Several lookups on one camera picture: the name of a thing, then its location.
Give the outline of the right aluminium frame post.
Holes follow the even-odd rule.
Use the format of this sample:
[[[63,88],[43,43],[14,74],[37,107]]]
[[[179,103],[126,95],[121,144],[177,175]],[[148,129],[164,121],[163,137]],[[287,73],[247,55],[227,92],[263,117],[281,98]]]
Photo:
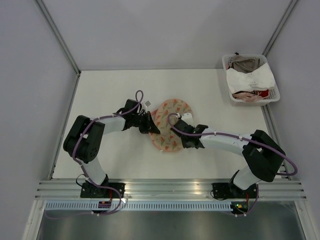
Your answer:
[[[285,28],[287,22],[289,21],[291,15],[293,14],[294,10],[296,9],[297,5],[299,4],[300,0],[290,0],[287,7],[285,8],[280,20],[278,21],[270,39],[268,40],[262,55],[265,57],[271,52],[273,46],[275,45],[278,37],[280,36],[281,32]]]

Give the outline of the floral mesh laundry bag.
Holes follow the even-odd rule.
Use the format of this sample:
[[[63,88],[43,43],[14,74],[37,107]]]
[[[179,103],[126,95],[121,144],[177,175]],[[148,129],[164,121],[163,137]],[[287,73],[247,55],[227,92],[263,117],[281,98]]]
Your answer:
[[[160,134],[149,133],[152,144],[160,151],[176,152],[183,149],[181,138],[178,137],[168,123],[168,115],[176,113],[190,114],[193,117],[193,111],[187,102],[178,98],[165,100],[156,110],[151,112],[151,117],[159,129]]]

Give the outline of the aluminium mounting rail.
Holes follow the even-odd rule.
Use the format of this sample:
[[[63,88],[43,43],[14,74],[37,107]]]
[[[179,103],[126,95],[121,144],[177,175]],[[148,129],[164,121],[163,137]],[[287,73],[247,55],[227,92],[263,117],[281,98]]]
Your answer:
[[[213,183],[227,179],[111,179],[124,183],[124,197],[133,201],[208,201]],[[259,201],[306,201],[307,195],[298,180],[277,178],[260,182]],[[81,188],[75,179],[51,179],[39,182],[35,198],[38,200],[78,200]]]

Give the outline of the white bra in basket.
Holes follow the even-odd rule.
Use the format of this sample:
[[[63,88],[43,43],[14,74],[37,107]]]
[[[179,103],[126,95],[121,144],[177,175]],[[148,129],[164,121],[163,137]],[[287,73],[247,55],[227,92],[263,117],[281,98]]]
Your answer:
[[[276,81],[268,63],[250,73],[242,73],[229,68],[226,71],[226,81],[232,94],[239,91],[264,91],[273,89]]]

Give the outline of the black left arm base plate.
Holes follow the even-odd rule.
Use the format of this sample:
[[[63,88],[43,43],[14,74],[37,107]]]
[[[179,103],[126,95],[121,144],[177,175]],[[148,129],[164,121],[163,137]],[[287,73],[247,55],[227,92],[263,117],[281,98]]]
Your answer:
[[[108,188],[96,187],[89,182],[82,184],[80,198],[82,199],[119,199],[119,195],[111,188],[117,190],[121,197],[125,193],[125,183],[109,182]]]

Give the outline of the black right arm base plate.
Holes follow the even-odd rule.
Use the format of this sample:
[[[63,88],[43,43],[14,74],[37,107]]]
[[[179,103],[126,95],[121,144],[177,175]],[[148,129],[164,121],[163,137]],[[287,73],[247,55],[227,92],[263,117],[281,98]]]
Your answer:
[[[219,201],[224,201],[227,199],[239,199],[242,196],[235,187],[229,185],[227,182],[212,183],[210,195]]]

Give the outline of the grey garment in basket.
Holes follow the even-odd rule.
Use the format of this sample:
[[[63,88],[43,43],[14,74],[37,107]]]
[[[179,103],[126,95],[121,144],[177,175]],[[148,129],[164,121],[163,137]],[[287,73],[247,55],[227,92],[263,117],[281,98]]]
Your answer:
[[[237,72],[248,74],[259,68],[260,59],[252,57],[246,58],[241,55],[236,55],[230,62],[229,66]]]

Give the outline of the pink red garments in basket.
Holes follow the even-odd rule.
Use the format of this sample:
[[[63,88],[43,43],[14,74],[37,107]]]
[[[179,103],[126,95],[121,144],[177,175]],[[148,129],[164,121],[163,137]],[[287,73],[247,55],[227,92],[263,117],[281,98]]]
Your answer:
[[[270,91],[267,90],[254,90],[254,91],[238,91],[232,94],[232,97],[236,100],[252,103],[266,99],[269,96]]]

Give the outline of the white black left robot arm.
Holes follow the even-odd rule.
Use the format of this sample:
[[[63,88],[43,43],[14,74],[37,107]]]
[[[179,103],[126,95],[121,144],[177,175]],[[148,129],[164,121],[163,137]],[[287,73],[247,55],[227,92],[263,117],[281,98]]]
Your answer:
[[[63,150],[79,164],[91,191],[98,198],[109,193],[109,178],[98,160],[103,136],[122,132],[131,127],[141,134],[160,134],[150,111],[144,109],[137,100],[128,99],[124,107],[112,115],[90,119],[79,115],[74,121],[63,143]]]

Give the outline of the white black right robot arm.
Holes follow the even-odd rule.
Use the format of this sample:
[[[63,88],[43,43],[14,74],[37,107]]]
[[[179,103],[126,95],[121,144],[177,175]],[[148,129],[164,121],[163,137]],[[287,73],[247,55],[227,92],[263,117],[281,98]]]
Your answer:
[[[256,197],[257,183],[273,182],[284,161],[285,152],[263,130],[245,135],[218,133],[207,125],[192,126],[181,119],[171,130],[181,139],[185,149],[215,148],[244,158],[246,167],[237,170],[229,182],[223,183],[226,193],[213,192],[216,199]]]

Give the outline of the aluminium frame post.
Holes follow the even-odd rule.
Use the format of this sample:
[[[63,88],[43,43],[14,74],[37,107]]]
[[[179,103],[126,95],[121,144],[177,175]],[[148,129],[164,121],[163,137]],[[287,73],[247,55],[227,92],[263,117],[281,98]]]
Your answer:
[[[44,17],[45,22],[47,23],[50,31],[52,32],[53,36],[55,37],[59,47],[61,48],[64,56],[66,57],[68,63],[71,65],[75,74],[79,77],[81,75],[81,70],[78,67],[74,57],[72,56],[71,51],[68,48],[61,32],[59,31],[48,7],[46,6],[43,0],[34,0],[34,3],[38,7],[39,11],[41,12],[42,16]]]
[[[281,32],[285,28],[287,22],[289,21],[291,15],[293,14],[294,10],[296,9],[297,5],[299,4],[300,0],[290,0],[287,7],[285,8],[280,20],[278,21],[270,39],[268,40],[262,55],[265,57],[271,52],[273,46],[275,45],[278,37],[280,36]]]

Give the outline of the left aluminium frame post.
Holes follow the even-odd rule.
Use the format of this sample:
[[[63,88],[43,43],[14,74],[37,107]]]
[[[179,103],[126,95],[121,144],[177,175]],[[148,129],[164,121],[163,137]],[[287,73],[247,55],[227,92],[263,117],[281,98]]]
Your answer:
[[[44,17],[45,22],[47,23],[50,31],[52,32],[53,36],[55,37],[59,47],[61,48],[64,56],[66,57],[68,63],[71,65],[75,74],[79,77],[81,75],[81,70],[78,67],[74,57],[72,56],[71,51],[68,48],[61,32],[59,31],[48,7],[46,6],[43,0],[34,0],[34,3],[38,7],[39,11],[41,12],[42,16]]]

